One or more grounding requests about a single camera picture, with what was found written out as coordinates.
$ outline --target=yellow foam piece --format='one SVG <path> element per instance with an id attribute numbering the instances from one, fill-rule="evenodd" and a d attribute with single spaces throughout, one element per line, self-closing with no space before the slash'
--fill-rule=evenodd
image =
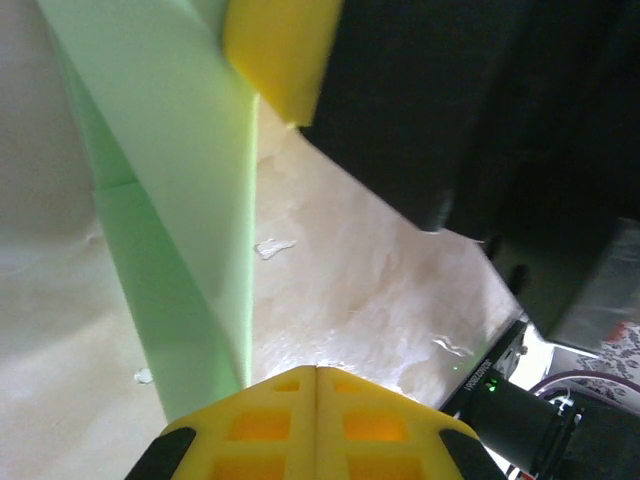
<path id="1" fill-rule="evenodd" d="M 462 480 L 466 424 L 335 368 L 298 367 L 165 429 L 196 436 L 173 480 Z"/>
<path id="2" fill-rule="evenodd" d="M 288 124 L 311 124 L 342 2 L 229 2 L 224 53 Z"/>

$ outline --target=green foam block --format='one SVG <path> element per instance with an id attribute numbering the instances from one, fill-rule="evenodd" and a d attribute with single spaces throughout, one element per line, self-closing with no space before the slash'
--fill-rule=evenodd
<path id="1" fill-rule="evenodd" d="M 40 0 L 169 420 L 250 381 L 256 103 L 224 3 Z"/>

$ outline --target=yellow plastic part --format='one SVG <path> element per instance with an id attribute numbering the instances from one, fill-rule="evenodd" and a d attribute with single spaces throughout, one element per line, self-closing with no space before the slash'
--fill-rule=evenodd
<path id="1" fill-rule="evenodd" d="M 298 367 L 169 425 L 173 480 L 462 480 L 438 433 L 466 424 L 334 368 Z"/>
<path id="2" fill-rule="evenodd" d="M 343 0 L 230 0 L 223 49 L 285 123 L 311 124 Z"/>

